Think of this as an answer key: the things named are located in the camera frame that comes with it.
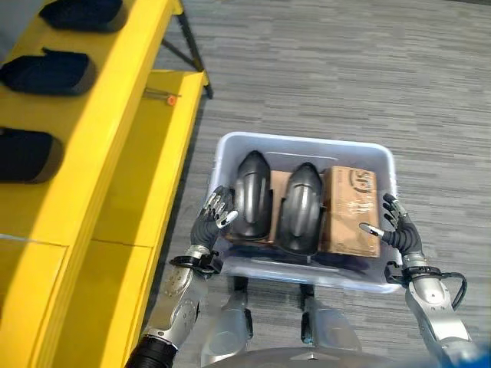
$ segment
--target black cable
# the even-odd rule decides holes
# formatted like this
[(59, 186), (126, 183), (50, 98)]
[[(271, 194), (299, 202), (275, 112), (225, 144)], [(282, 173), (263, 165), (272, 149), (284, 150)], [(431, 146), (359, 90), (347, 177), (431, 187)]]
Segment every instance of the black cable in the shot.
[(443, 272), (442, 278), (459, 278), (460, 280), (462, 280), (462, 284), (460, 285), (460, 289), (459, 289), (459, 291), (457, 291), (457, 294), (456, 294), (456, 296), (452, 302), (452, 308), (454, 311), (456, 311), (457, 308), (460, 306), (460, 303), (462, 303), (463, 298), (466, 296), (467, 279), (463, 274), (461, 274), (459, 272)]

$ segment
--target black metal leg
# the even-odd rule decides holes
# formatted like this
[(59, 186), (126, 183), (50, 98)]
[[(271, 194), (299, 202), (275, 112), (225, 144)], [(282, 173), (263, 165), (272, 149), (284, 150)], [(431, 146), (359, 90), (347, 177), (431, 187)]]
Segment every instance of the black metal leg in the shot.
[[(187, 21), (187, 16), (184, 11), (182, 14), (177, 15), (177, 21), (179, 22), (181, 31), (183, 32), (184, 38), (186, 39), (187, 46), (189, 48), (189, 51), (191, 52), (191, 57), (188, 57), (179, 48), (168, 42), (165, 38), (162, 40), (162, 46), (168, 48), (170, 52), (175, 54), (177, 57), (181, 58), (187, 64), (194, 67), (197, 71), (206, 72), (205, 64), (203, 63), (203, 59), (201, 58), (201, 55), (199, 55), (198, 46), (196, 45), (196, 41), (194, 41), (194, 36), (191, 31), (191, 26)], [(213, 89), (212, 89), (211, 82), (209, 81), (208, 73), (206, 73), (206, 77), (208, 79), (208, 84), (205, 86), (206, 96), (211, 100), (213, 99)]]
[[(196, 68), (197, 71), (205, 71), (206, 70), (205, 64), (203, 63), (203, 60), (199, 55), (198, 46), (196, 45), (196, 41), (194, 40), (193, 32), (191, 31), (191, 26), (189, 25), (185, 11), (183, 11), (182, 14), (177, 15), (177, 21), (179, 22), (179, 26), (183, 31), (183, 35), (184, 38), (186, 39), (186, 43), (189, 48), (189, 51), (191, 51), (191, 57), (193, 58), (194, 67)], [(211, 100), (213, 98), (213, 89), (212, 89), (211, 82), (209, 81), (209, 78), (208, 78), (208, 84), (205, 86), (205, 90), (206, 90), (206, 96), (208, 96), (208, 98)]]

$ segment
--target robotic arm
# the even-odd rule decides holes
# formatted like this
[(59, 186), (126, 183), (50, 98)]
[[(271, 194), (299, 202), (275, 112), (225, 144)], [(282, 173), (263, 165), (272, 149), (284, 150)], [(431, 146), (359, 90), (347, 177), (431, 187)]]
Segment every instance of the robotic arm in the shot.
[[(402, 284), (406, 288), (406, 303), (417, 319), (424, 343), (443, 365), (458, 365), (477, 359), (482, 352), (472, 342), (455, 312), (466, 292), (465, 277), (456, 272), (442, 273), (429, 266), (416, 226), (404, 207), (389, 194), (384, 195), (384, 201), (384, 207), (390, 213), (384, 217), (395, 231), (384, 232), (366, 223), (361, 223), (360, 227), (398, 249), (402, 255), (402, 270), (395, 262), (387, 264), (387, 282)], [(444, 278), (462, 279), (462, 286), (453, 302), (448, 288), (441, 281)]]
[[(384, 232), (373, 225), (360, 227), (402, 255), (402, 268), (391, 262), (385, 269), (387, 282), (402, 284), (406, 302), (416, 316), (428, 350), (443, 365), (458, 365), (479, 359), (482, 351), (474, 344), (455, 310), (466, 292), (465, 277), (442, 273), (428, 265), (422, 252), (418, 231), (399, 201), (385, 195), (385, 218), (395, 227)], [(171, 368), (173, 358), (193, 329), (199, 313), (199, 301), (207, 294), (206, 279), (220, 272), (222, 262), (213, 245), (223, 228), (238, 213), (233, 208), (230, 189), (219, 187), (201, 209), (191, 231), (191, 246), (184, 256), (174, 258), (170, 278), (163, 284), (163, 298), (150, 315), (147, 328), (134, 348), (126, 368)], [(462, 278), (463, 283), (452, 302), (444, 278)]]
[(230, 189), (220, 186), (206, 200), (193, 229), (191, 246), (175, 257), (163, 297), (152, 310), (147, 328), (127, 361), (126, 368), (171, 368), (173, 359), (193, 329), (199, 301), (208, 294), (206, 279), (218, 274), (222, 262), (213, 246), (219, 233), (236, 219)]

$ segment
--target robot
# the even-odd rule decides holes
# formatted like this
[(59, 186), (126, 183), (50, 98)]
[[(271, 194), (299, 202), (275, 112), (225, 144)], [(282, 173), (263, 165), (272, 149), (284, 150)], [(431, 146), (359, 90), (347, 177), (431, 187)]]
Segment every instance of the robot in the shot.
[[(384, 232), (361, 223), (360, 228), (396, 248), (402, 265), (389, 262), (387, 282), (406, 288), (407, 306), (417, 319), (427, 349), (442, 366), (459, 366), (478, 360), (483, 350), (471, 339), (456, 315), (466, 292), (466, 279), (456, 272), (443, 273), (428, 265), (414, 223), (398, 199), (384, 196), (385, 215), (394, 226)], [(186, 254), (174, 258), (168, 280), (161, 290), (146, 329), (134, 348), (127, 368), (170, 368), (173, 359), (193, 329), (199, 301), (207, 294), (206, 280), (218, 274), (222, 262), (213, 251), (218, 236), (237, 217), (231, 189), (217, 188), (206, 200), (191, 231)], [(461, 278), (462, 286), (452, 301), (444, 278)], [(247, 309), (246, 279), (236, 278), (235, 290), (211, 329), (203, 346), (201, 367), (369, 367), (401, 366), (387, 358), (363, 353), (360, 341), (344, 315), (315, 299), (312, 285), (301, 285), (302, 340), (307, 347), (275, 348), (246, 352), (252, 337), (252, 318)]]

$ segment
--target shelf compartment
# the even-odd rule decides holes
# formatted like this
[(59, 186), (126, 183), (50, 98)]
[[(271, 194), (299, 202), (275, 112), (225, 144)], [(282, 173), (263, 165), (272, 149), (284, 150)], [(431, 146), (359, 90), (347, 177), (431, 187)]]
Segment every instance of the shelf compartment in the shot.
[(174, 107), (140, 102), (76, 282), (55, 367), (123, 366), (137, 342), (203, 83), (204, 73), (150, 74), (149, 87), (181, 97)]
[(90, 240), (173, 10), (172, 0), (124, 3), (129, 15), (119, 32), (60, 31), (36, 16), (15, 45), (10, 59), (40, 54), (43, 47), (84, 52), (97, 66), (97, 81), (79, 97), (22, 94), (0, 86), (3, 127), (48, 132), (65, 150), (49, 182), (0, 184), (0, 233), (68, 247)]
[(66, 247), (0, 240), (0, 356), (4, 367), (34, 366)]

